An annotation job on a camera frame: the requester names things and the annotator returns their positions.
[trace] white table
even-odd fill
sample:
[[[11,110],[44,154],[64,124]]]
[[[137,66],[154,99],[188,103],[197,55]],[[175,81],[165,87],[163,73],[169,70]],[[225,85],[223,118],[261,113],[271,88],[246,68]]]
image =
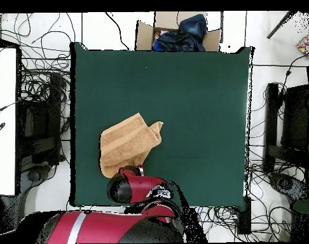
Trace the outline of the white table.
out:
[[[5,49],[0,53],[0,108],[15,102],[16,51]],[[15,106],[0,113],[0,195],[15,194]]]

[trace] black border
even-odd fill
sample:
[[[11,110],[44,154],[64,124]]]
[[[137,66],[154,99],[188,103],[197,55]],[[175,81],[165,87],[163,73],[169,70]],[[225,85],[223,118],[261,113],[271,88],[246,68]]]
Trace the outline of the black border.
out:
[[[15,87],[15,101],[19,100],[21,96],[21,87],[22,87],[22,52],[20,46],[16,43],[12,43],[0,38],[0,48],[15,48],[16,50],[16,87]],[[19,141],[20,135],[20,120],[19,120],[19,106],[15,104],[15,196],[20,194],[20,176],[21,176],[21,147]]]
[[[71,68],[70,68],[70,129],[71,129],[71,179],[69,204],[75,207],[76,196],[76,50],[75,43],[70,43]]]

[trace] towel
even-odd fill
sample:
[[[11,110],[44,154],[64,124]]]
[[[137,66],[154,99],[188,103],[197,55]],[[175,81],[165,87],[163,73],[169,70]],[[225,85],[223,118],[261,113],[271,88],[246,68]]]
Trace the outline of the towel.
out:
[[[142,165],[150,150],[161,143],[163,123],[150,127],[137,113],[100,134],[100,169],[111,178],[126,165]]]

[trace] blue cloth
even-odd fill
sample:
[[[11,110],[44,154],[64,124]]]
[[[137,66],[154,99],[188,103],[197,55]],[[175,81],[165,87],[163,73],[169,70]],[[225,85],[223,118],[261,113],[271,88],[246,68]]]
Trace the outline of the blue cloth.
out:
[[[160,46],[157,39],[154,41],[153,50],[154,51],[162,51],[162,47]]]

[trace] silver stripe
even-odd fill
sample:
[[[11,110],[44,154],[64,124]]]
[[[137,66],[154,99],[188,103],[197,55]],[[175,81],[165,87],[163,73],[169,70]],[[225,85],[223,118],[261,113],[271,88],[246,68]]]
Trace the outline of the silver stripe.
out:
[[[76,239],[78,238],[78,234],[85,217],[86,217],[85,213],[82,212],[79,214],[78,218],[76,219],[71,229],[69,239],[67,240],[67,244],[76,244]]]

